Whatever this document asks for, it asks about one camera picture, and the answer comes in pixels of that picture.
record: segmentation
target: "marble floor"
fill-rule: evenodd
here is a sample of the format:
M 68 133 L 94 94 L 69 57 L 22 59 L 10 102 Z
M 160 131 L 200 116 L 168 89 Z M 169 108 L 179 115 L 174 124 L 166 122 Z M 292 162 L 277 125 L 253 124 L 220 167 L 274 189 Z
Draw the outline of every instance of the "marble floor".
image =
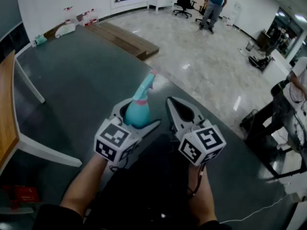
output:
M 146 63 L 244 138 L 246 134 L 239 127 L 241 120 L 272 100 L 269 83 L 250 65 L 247 57 L 260 55 L 256 49 L 245 50 L 249 37 L 238 29 L 227 27 L 219 20 L 213 35 L 207 30 L 200 31 L 195 19 L 201 16 L 196 10 L 189 12 L 192 17 L 186 19 L 182 15 L 175 16 L 171 8 L 161 8 L 158 14 L 150 8 L 107 21 L 159 46 L 159 53 Z M 282 144 L 287 133 L 284 129 L 273 136 Z M 287 153 L 283 172 L 298 169 L 300 160 L 300 155 L 294 151 Z

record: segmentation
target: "fiducial marker cube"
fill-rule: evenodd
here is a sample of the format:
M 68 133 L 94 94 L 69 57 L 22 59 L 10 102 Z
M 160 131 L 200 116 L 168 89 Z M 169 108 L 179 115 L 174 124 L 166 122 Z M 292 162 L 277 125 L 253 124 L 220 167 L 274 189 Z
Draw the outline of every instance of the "fiducial marker cube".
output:
M 222 134 L 214 126 L 186 133 L 180 143 L 179 151 L 195 166 L 207 163 L 226 146 Z
M 116 164 L 133 153 L 136 142 L 131 132 L 119 126 L 116 119 L 105 119 L 95 135 L 94 151 Z

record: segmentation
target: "wooden table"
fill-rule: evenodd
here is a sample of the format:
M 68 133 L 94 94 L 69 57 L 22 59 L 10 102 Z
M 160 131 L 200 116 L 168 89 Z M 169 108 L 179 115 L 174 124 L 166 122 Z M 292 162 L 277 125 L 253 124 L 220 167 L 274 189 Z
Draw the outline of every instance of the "wooden table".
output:
M 21 68 L 15 52 L 11 52 L 0 64 L 0 175 L 17 149 L 34 156 L 69 166 L 80 167 L 79 159 L 48 148 L 22 134 L 19 130 L 14 104 L 14 67 L 25 84 L 41 103 L 45 99 L 31 83 Z

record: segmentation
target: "office chair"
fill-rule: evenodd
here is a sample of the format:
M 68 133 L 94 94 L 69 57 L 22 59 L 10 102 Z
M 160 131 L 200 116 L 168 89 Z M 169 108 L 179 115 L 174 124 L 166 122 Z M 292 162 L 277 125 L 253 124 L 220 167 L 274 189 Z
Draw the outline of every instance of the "office chair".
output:
M 189 16 L 192 17 L 192 14 L 188 13 L 186 10 L 187 9 L 193 9 L 194 7 L 192 6 L 192 4 L 190 3 L 190 0 L 177 0 L 177 5 L 182 7 L 183 10 L 174 10 L 173 12 L 177 11 L 177 14 L 181 13 L 181 14 L 185 14 L 187 16 L 187 18 Z

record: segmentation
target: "spray bottle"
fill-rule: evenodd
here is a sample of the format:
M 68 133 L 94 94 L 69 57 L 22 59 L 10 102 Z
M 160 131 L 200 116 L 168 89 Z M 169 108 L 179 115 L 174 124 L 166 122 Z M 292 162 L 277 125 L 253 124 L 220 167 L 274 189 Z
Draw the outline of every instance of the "spray bottle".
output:
M 130 103 L 125 113 L 124 123 L 126 125 L 142 128 L 150 122 L 147 92 L 149 88 L 153 88 L 153 81 L 156 75 L 156 71 L 151 71 L 134 94 L 133 101 Z

